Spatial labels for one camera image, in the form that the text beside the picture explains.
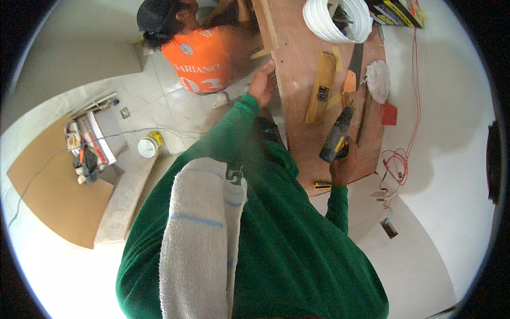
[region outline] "black cap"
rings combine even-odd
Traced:
[[[175,20],[179,0],[145,0],[138,13],[136,22],[140,31],[164,33]]]

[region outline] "white towel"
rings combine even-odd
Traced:
[[[200,158],[175,176],[159,265],[163,318],[232,317],[247,184],[232,184],[226,169]]]

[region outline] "paint bucket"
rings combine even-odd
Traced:
[[[152,131],[138,142],[138,151],[143,157],[155,156],[163,143],[163,137],[157,131]]]
[[[329,17],[327,0],[308,0],[303,7],[303,18],[308,28],[322,40],[333,43],[363,43],[372,32],[373,19],[364,0],[342,0],[339,6],[353,23],[345,36]]]

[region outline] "tiled floor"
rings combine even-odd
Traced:
[[[231,100],[244,93],[254,72],[229,86],[225,91]],[[167,129],[163,135],[165,148],[170,154],[185,151],[197,139],[206,115],[213,109],[216,95],[199,96],[184,89],[175,70],[161,52],[148,57],[143,72],[130,76],[117,88],[120,104],[115,113],[123,131],[147,130],[125,134],[128,144],[133,145],[154,127]],[[119,111],[127,107],[130,117],[122,119]]]

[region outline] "green long-sleeve shirt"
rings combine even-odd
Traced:
[[[326,218],[296,180],[280,144],[257,140],[259,112],[245,94],[202,140],[182,153],[135,219],[117,275],[128,318],[161,318],[159,258],[175,175],[189,161],[211,157],[248,183],[241,215],[233,317],[385,318],[388,299],[365,254],[347,236],[347,188],[333,187]]]

